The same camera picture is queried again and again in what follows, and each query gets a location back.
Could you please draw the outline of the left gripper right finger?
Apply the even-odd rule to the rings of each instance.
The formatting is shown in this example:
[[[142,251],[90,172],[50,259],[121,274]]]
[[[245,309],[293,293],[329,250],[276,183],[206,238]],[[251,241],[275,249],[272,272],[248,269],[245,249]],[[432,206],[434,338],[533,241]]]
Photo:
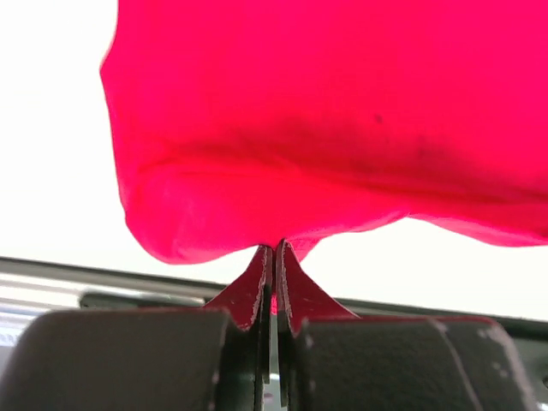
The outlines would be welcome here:
[[[316,358],[309,325],[359,318],[323,291],[301,268],[292,245],[277,245],[274,269],[278,365],[282,405],[288,410],[324,410],[313,370]]]

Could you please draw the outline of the pink red t shirt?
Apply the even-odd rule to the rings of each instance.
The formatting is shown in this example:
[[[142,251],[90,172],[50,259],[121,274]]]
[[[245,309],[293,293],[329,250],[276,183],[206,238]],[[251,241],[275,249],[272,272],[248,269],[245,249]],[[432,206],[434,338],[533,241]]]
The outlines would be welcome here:
[[[100,76],[164,262],[406,217],[547,243],[544,1],[121,1]]]

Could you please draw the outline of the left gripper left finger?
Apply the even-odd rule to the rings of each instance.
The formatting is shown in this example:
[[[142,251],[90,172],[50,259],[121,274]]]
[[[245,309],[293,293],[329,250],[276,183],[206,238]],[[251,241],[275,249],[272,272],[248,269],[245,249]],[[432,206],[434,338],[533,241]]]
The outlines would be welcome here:
[[[262,410],[270,382],[273,250],[260,246],[246,270],[205,307],[227,323],[210,410]]]

